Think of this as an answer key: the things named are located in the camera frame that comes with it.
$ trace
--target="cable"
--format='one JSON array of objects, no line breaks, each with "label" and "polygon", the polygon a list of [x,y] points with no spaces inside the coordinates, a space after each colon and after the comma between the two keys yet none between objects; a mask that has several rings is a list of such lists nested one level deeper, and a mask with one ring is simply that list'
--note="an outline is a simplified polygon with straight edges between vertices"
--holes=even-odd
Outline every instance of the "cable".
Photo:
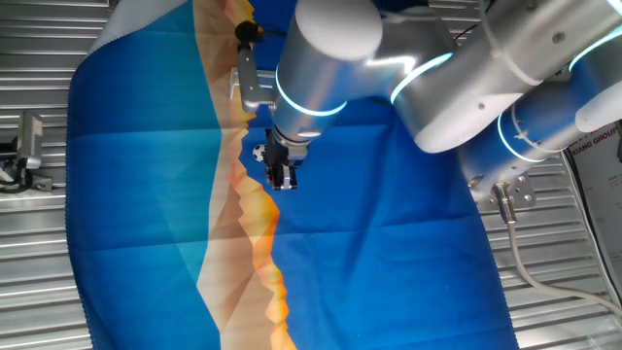
[{"label": "cable", "polygon": [[[488,6],[486,7],[486,13],[488,11],[490,11],[490,9],[493,7],[493,5],[495,4],[496,0],[491,0],[490,3],[488,3]],[[475,23],[474,25],[470,26],[469,28],[465,29],[462,33],[456,35],[454,37],[454,41],[457,41],[459,38],[461,38],[462,36],[464,36],[465,34],[467,34],[470,30],[474,29],[477,26],[478,23]]]},{"label": "cable", "polygon": [[612,302],[607,301],[601,297],[596,297],[592,294],[581,292],[578,290],[569,289],[569,288],[551,287],[551,286],[548,286],[548,285],[545,285],[543,283],[536,281],[535,278],[529,274],[529,272],[523,265],[523,262],[521,261],[520,255],[518,254],[518,241],[516,239],[515,225],[516,224],[514,223],[507,224],[507,231],[509,233],[509,245],[512,249],[512,257],[514,257],[514,261],[516,262],[516,268],[518,269],[518,273],[520,273],[520,275],[525,279],[525,281],[527,281],[529,284],[531,284],[535,288],[543,292],[549,293],[549,294],[556,294],[556,295],[561,295],[561,296],[566,296],[566,297],[584,298],[584,299],[592,300],[608,308],[609,310],[613,311],[613,313],[615,313],[617,316],[622,317],[621,308],[619,308],[618,306],[614,305]]},{"label": "cable", "polygon": [[559,287],[551,287],[540,283],[535,280],[532,275],[529,274],[527,268],[523,265],[523,261],[521,260],[520,254],[518,253],[518,239],[516,238],[516,220],[514,215],[514,208],[511,203],[511,200],[507,200],[509,198],[509,193],[507,192],[507,186],[505,185],[496,185],[495,193],[497,194],[498,203],[500,205],[501,214],[503,215],[503,219],[505,220],[505,224],[507,225],[507,233],[509,235],[509,246],[512,250],[512,257],[516,262],[516,268],[518,269],[518,273],[534,288],[539,289],[543,292],[560,295],[565,297],[572,298],[584,298],[588,300],[592,300],[593,302],[597,302],[600,305],[608,308],[613,313],[615,313],[618,317],[622,318],[622,309],[612,302],[605,300],[601,297],[594,296],[592,294],[569,289],[569,288],[559,288]]},{"label": "cable", "polygon": [[474,29],[476,26],[477,26],[477,24],[474,24],[474,25],[470,26],[469,28],[465,29],[462,33],[456,35],[456,37],[454,38],[454,41],[457,41],[460,37],[462,37],[465,34],[467,34],[469,32],[469,30]]}]

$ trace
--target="silver cylinder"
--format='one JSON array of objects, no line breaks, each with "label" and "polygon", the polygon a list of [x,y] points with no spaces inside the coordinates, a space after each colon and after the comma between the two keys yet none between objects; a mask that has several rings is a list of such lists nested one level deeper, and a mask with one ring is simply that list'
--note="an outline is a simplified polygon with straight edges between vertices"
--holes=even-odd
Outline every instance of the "silver cylinder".
[{"label": "silver cylinder", "polygon": [[396,107],[429,153],[471,139],[538,81],[620,24],[606,0],[499,1],[441,69],[417,79]]}]

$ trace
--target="metal grating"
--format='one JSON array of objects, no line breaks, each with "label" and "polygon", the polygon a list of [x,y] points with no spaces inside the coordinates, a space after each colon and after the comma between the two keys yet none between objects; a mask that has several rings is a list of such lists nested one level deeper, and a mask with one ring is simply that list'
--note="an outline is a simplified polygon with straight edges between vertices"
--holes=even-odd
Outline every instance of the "metal grating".
[{"label": "metal grating", "polygon": [[[544,283],[613,296],[563,159],[549,159],[529,173],[536,207],[517,213],[521,258],[527,269]],[[515,269],[499,211],[481,215],[520,347],[593,349],[588,336],[611,320],[611,313],[591,301],[552,296],[532,288]]]},{"label": "metal grating", "polygon": [[0,194],[0,349],[90,349],[67,254],[67,92],[109,16],[106,0],[0,0],[0,140],[21,110],[44,119],[52,194]]}]

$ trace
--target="white cable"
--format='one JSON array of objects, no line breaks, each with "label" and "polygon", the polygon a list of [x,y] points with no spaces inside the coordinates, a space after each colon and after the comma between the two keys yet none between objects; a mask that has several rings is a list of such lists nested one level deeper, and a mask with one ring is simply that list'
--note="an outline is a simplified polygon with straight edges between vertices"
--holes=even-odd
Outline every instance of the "white cable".
[{"label": "white cable", "polygon": [[514,257],[514,260],[516,261],[516,268],[518,269],[518,272],[520,273],[520,275],[525,279],[525,281],[527,281],[529,284],[531,284],[535,288],[543,292],[549,293],[549,294],[556,294],[556,295],[561,295],[561,296],[566,296],[566,297],[584,298],[584,299],[592,300],[608,308],[609,310],[613,311],[613,313],[615,313],[618,317],[622,318],[622,309],[614,305],[612,302],[607,301],[601,297],[596,297],[592,294],[573,290],[573,289],[551,287],[551,286],[547,286],[543,283],[536,281],[535,278],[529,274],[529,272],[523,265],[523,262],[521,261],[521,257],[518,254],[518,241],[516,239],[515,224],[514,223],[507,224],[507,231],[509,233],[509,245],[512,249],[512,256]]}]

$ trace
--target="orange pattern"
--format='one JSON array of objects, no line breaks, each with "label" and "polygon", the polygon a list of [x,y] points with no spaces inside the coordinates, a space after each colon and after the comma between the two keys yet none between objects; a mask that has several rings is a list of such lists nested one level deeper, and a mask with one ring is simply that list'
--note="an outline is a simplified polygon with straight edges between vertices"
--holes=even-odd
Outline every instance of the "orange pattern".
[{"label": "orange pattern", "polygon": [[[250,17],[252,11],[253,7],[246,0],[226,1],[225,13],[234,24],[253,20]],[[244,213],[238,222],[253,244],[253,266],[261,284],[274,294],[265,311],[265,316],[274,323],[270,343],[273,350],[295,350],[286,324],[289,308],[285,301],[287,291],[283,275],[271,256],[279,209],[263,186],[248,176],[244,164],[239,160],[242,139],[248,134],[248,121],[256,116],[243,111],[239,91],[230,100],[229,111],[231,124],[244,126],[234,131],[228,146],[228,155],[234,159],[228,174],[229,182],[241,198],[239,204]]]}]

